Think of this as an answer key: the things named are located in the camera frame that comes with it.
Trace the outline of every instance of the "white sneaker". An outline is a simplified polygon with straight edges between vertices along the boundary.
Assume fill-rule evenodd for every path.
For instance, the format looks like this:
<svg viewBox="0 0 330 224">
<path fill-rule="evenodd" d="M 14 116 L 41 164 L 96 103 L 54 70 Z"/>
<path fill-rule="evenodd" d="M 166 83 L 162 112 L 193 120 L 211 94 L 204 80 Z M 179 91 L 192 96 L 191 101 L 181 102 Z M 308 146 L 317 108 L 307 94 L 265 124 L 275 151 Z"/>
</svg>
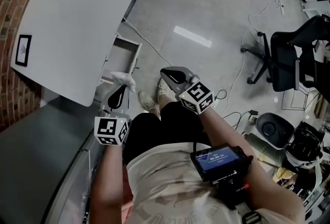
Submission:
<svg viewBox="0 0 330 224">
<path fill-rule="evenodd" d="M 158 105 L 150 97 L 148 92 L 140 91 L 138 97 L 139 97 L 139 103 L 141 104 L 142 108 L 145 109 L 147 112 L 151 109 L 158 109 L 159 112 Z"/>
<path fill-rule="evenodd" d="M 160 95 L 168 96 L 169 90 L 170 90 L 170 87 L 167 85 L 165 80 L 163 80 L 163 78 L 160 78 L 159 83 L 158 83 L 157 101 L 159 102 Z"/>
</svg>

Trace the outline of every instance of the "blue screen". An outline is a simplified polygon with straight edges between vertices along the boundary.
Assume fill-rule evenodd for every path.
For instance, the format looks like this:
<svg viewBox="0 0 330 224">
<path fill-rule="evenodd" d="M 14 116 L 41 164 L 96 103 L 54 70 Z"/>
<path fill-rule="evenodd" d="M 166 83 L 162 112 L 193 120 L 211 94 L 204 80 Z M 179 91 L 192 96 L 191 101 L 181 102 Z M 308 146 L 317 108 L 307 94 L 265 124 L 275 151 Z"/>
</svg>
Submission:
<svg viewBox="0 0 330 224">
<path fill-rule="evenodd" d="M 229 147 L 197 156 L 197 160 L 204 171 L 214 169 L 236 159 L 238 159 L 238 156 Z"/>
</svg>

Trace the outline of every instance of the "concrete floor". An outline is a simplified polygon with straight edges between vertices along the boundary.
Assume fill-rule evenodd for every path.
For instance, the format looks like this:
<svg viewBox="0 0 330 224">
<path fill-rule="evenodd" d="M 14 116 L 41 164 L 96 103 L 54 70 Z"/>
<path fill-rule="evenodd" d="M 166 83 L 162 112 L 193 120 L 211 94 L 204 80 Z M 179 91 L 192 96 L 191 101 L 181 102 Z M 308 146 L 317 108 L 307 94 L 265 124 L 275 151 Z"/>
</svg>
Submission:
<svg viewBox="0 0 330 224">
<path fill-rule="evenodd" d="M 261 16 L 252 16 L 253 26 L 265 32 L 270 40 L 276 31 L 294 31 L 307 21 L 301 11 L 301 0 L 281 0 L 284 15 L 276 7 L 275 0 L 137 0 L 128 20 L 173 64 L 185 66 L 198 74 L 202 82 L 217 93 L 220 89 L 228 92 L 242 66 L 243 55 L 240 52 L 243 31 L 249 30 L 258 39 L 256 31 L 248 21 L 250 14 L 259 14 L 269 4 Z M 186 38 L 175 29 L 183 28 L 203 38 L 203 45 Z M 155 95 L 160 77 L 159 71 L 168 64 L 125 24 L 119 27 L 123 37 L 142 42 L 133 78 L 137 83 L 137 92 L 146 90 Z M 246 47 L 258 47 L 251 34 L 246 31 L 243 44 Z M 237 78 L 229 99 L 229 105 L 222 116 L 233 111 L 244 113 L 257 110 L 259 113 L 273 112 L 290 121 L 294 126 L 304 118 L 302 111 L 281 110 L 283 93 L 276 93 L 272 85 L 266 82 L 264 75 L 256 85 L 248 85 L 246 79 L 252 75 L 258 60 L 252 55 L 244 55 L 244 65 Z M 291 104 L 293 91 L 288 92 L 285 106 Z M 216 107 L 220 114 L 226 107 L 228 97 Z M 294 106 L 302 106 L 303 95 L 296 92 Z M 130 100 L 130 115 L 134 118 L 142 112 L 137 96 Z M 238 128 L 247 131 L 248 115 Z M 232 115 L 228 122 L 235 124 L 238 117 Z"/>
</svg>

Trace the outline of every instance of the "framed picture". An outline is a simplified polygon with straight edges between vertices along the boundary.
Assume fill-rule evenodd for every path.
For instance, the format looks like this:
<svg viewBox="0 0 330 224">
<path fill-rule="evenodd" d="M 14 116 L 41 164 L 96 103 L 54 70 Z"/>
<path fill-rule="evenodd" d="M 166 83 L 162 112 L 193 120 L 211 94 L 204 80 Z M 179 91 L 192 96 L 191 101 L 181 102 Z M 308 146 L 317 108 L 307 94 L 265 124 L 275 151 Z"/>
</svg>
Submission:
<svg viewBox="0 0 330 224">
<path fill-rule="evenodd" d="M 20 35 L 16 50 L 16 65 L 27 66 L 32 36 Z"/>
</svg>

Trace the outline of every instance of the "white desk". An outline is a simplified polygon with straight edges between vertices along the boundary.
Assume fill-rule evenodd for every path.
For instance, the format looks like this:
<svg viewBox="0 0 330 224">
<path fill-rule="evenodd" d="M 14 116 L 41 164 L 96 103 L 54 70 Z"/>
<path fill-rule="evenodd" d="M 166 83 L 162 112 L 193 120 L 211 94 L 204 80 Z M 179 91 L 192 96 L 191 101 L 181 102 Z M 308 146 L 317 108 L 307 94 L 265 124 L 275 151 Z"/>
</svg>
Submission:
<svg viewBox="0 0 330 224">
<path fill-rule="evenodd" d="M 84 106 L 91 105 L 105 58 L 131 0 L 30 0 L 11 67 Z M 19 35 L 32 35 L 27 67 L 15 64 Z"/>
</svg>

